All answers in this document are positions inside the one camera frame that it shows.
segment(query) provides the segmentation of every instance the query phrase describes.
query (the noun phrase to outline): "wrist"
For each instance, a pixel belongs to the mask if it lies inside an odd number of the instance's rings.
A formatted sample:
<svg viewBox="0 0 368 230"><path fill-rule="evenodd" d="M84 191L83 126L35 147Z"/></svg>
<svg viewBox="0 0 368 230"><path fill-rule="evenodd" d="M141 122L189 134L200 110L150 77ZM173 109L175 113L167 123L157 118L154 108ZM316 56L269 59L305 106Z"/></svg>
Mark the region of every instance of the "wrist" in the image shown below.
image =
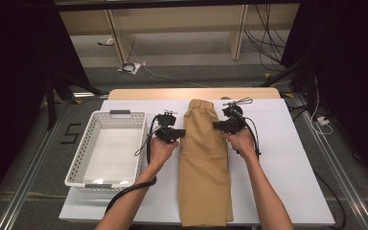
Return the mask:
<svg viewBox="0 0 368 230"><path fill-rule="evenodd" d="M241 155L245 160L254 160L257 159L256 151L253 147L245 147L241 150Z"/></svg>

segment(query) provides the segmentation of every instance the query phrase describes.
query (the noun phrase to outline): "human arm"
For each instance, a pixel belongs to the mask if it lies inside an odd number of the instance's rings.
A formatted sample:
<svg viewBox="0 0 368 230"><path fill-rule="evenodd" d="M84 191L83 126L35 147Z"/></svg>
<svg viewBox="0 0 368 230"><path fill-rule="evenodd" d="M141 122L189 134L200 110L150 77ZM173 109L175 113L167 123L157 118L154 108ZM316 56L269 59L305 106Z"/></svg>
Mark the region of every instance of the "human arm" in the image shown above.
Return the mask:
<svg viewBox="0 0 368 230"><path fill-rule="evenodd" d="M274 191L259 163L250 131L244 128L237 134L224 133L224 137L244 159L263 229L293 229L282 200Z"/></svg>
<svg viewBox="0 0 368 230"><path fill-rule="evenodd" d="M150 146L150 163L134 184L152 181L162 169L164 163L172 156L172 152L178 146L178 143L174 141L166 144L159 138L154 137L151 139ZM96 229L128 229L148 189L149 187L133 190L119 198L103 216Z"/></svg>

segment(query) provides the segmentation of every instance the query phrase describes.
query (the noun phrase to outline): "metal rail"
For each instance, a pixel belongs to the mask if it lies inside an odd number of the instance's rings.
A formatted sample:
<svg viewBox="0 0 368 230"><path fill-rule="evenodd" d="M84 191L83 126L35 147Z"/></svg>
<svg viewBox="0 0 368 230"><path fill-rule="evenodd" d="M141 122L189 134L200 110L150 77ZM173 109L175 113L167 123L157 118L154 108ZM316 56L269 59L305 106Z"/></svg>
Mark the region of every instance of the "metal rail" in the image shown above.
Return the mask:
<svg viewBox="0 0 368 230"><path fill-rule="evenodd" d="M28 192L32 188L32 185L35 182L35 178L37 177L44 158L46 157L47 152L52 144L53 137L58 130L58 124L60 123L61 118L63 117L69 104L69 101L60 104L58 110L58 118L56 122L54 123L52 129L48 130L46 135L44 136L44 139L34 156L31 166L28 168L26 175L23 177L19 188L17 189L16 193L13 196L13 199L11 200L11 203L8 205L7 209L1 217L0 230L12 229L14 222L16 221L16 218L19 215L19 212L23 206L23 203L25 202Z"/></svg>
<svg viewBox="0 0 368 230"><path fill-rule="evenodd" d="M295 101L298 105L305 104L304 99L300 94L296 94ZM343 166L339 162L337 156L334 153L334 150L328 143L325 135L317 133L315 130L311 128L311 115L306 111L304 114L305 121L310 128L310 131L315 138L318 147L321 149L321 152L324 155L325 160L328 163L328 166L333 173L337 183L339 184L342 193L345 195L346 200L350 204L352 211L354 212L358 223L360 224L362 229L368 229L368 207L363 202L360 197L357 189L349 178L348 174L346 174Z"/></svg>

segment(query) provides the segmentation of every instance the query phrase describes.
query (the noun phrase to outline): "forearm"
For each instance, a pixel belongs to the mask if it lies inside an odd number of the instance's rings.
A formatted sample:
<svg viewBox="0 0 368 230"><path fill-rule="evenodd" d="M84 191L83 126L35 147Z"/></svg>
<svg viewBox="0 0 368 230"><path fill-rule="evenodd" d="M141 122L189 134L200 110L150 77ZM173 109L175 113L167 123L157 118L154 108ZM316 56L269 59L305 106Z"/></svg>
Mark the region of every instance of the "forearm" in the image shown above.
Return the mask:
<svg viewBox="0 0 368 230"><path fill-rule="evenodd" d="M263 229L293 229L288 212L265 176L256 154L249 156L245 158L245 163Z"/></svg>
<svg viewBox="0 0 368 230"><path fill-rule="evenodd" d="M149 182L158 173L158 166L150 164L136 180L135 184ZM109 209L97 226L97 230L103 229L128 229L142 203L149 187L134 190L118 199Z"/></svg>

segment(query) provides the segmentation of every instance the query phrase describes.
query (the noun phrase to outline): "black curtain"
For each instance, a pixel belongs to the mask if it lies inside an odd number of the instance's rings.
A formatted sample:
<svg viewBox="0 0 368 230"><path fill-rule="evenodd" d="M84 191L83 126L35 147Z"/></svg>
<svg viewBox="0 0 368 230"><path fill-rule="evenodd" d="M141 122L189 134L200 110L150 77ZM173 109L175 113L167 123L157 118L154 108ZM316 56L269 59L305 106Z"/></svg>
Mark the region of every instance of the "black curtain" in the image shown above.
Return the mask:
<svg viewBox="0 0 368 230"><path fill-rule="evenodd" d="M89 83L58 12L22 3L0 0L0 182L30 131L45 78L62 71Z"/></svg>

